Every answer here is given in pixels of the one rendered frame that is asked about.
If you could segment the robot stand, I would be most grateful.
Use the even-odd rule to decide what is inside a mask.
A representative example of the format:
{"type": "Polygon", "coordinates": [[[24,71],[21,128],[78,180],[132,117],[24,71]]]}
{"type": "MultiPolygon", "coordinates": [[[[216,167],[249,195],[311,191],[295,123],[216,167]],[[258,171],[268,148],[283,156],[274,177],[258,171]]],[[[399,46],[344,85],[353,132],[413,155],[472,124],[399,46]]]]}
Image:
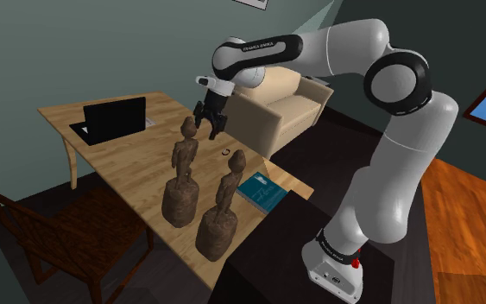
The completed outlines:
{"type": "Polygon", "coordinates": [[[330,219],[289,192],[227,258],[207,304],[346,304],[310,280],[301,256],[330,219]]]}

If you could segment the teal book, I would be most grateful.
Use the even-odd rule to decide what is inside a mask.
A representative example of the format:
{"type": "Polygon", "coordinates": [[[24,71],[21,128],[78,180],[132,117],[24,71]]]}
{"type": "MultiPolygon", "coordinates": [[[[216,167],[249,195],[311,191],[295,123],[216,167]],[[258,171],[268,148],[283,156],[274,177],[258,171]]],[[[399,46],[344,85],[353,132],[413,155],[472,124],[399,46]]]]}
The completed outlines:
{"type": "Polygon", "coordinates": [[[237,187],[236,192],[264,214],[269,214],[287,195],[287,191],[256,172],[237,187]]]}

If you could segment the black laptop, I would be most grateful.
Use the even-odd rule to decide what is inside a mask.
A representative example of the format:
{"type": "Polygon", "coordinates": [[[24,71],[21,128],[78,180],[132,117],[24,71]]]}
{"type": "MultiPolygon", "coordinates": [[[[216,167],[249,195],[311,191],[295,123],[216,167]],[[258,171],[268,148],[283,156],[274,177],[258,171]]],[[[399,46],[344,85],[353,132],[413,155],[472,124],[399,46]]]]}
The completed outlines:
{"type": "Polygon", "coordinates": [[[85,121],[69,127],[89,146],[146,129],[146,98],[130,98],[83,107],[85,121]]]}

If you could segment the wall picture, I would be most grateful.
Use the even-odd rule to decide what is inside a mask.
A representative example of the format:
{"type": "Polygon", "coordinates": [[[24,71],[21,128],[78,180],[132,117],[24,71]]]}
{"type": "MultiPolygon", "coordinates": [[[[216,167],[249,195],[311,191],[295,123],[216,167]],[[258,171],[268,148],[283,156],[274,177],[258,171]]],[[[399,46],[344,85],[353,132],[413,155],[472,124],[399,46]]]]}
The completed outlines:
{"type": "Polygon", "coordinates": [[[265,10],[268,5],[268,0],[235,0],[238,3],[243,3],[253,8],[257,8],[259,10],[265,10]]]}

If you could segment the dark wooden chair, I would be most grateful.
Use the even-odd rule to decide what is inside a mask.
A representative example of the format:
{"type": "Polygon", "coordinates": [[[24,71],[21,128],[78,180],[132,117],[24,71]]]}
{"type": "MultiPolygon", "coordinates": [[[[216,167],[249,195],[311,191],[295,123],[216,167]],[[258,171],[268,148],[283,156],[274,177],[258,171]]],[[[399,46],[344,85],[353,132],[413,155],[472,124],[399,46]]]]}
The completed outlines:
{"type": "Polygon", "coordinates": [[[45,217],[0,194],[0,222],[23,248],[37,284],[62,270],[86,283],[92,304],[113,304],[142,265],[142,256],[105,301],[101,280],[145,234],[149,254],[154,232],[117,193],[96,187],[45,217]]]}

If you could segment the wooden table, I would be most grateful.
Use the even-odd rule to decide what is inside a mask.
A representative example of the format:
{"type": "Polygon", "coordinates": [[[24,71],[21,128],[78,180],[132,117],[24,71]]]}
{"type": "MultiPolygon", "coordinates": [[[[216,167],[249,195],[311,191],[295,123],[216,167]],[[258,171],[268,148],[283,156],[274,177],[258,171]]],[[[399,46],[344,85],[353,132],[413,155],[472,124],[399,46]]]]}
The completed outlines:
{"type": "Polygon", "coordinates": [[[112,141],[89,146],[70,124],[84,121],[84,103],[43,107],[40,114],[60,133],[66,146],[71,180],[77,180],[76,157],[81,155],[122,197],[149,227],[177,254],[181,260],[208,286],[214,288],[225,260],[210,262],[195,247],[195,239],[202,215],[215,204],[215,194],[222,176],[228,174],[227,162],[232,153],[243,150],[247,166],[245,178],[260,172],[287,191],[294,191],[308,199],[312,188],[282,168],[263,158],[232,136],[221,133],[214,140],[208,138],[211,126],[203,121],[196,139],[197,156],[192,164],[193,178],[199,184],[199,202],[191,224],[175,228],[161,214],[163,192],[168,180],[175,176],[171,155],[181,140],[180,126],[191,111],[164,92],[148,92],[146,116],[154,125],[142,132],[112,141]]]}

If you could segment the brown wooden figure statue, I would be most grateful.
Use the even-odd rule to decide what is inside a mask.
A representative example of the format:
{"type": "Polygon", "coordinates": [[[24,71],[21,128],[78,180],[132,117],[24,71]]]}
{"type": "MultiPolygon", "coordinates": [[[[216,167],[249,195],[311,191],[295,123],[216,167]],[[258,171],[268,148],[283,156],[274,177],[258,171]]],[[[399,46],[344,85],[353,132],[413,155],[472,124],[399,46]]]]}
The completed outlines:
{"type": "Polygon", "coordinates": [[[185,118],[180,133],[184,139],[175,143],[171,157],[176,177],[167,181],[161,203],[164,219],[175,228],[193,221],[199,198],[199,185],[192,178],[191,169],[199,146],[199,141],[193,138],[197,127],[192,117],[185,118]]]}
{"type": "Polygon", "coordinates": [[[204,213],[195,241],[199,253],[211,262],[216,262],[227,251],[237,230],[238,218],[230,205],[246,167],[241,149],[228,160],[228,167],[230,172],[221,178],[218,186],[216,205],[204,213]]]}

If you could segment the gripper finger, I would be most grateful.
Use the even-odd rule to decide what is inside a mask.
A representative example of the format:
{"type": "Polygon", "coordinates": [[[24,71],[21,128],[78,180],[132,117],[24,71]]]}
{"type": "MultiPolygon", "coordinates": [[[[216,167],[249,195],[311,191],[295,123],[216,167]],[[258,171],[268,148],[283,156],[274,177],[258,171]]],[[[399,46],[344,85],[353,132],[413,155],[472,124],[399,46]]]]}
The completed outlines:
{"type": "Polygon", "coordinates": [[[200,127],[201,120],[203,119],[203,106],[203,102],[199,101],[193,110],[194,123],[197,129],[200,127]]]}
{"type": "Polygon", "coordinates": [[[209,139],[214,140],[216,135],[224,131],[227,122],[227,116],[221,113],[212,113],[210,122],[211,122],[211,133],[209,135],[209,139]]]}

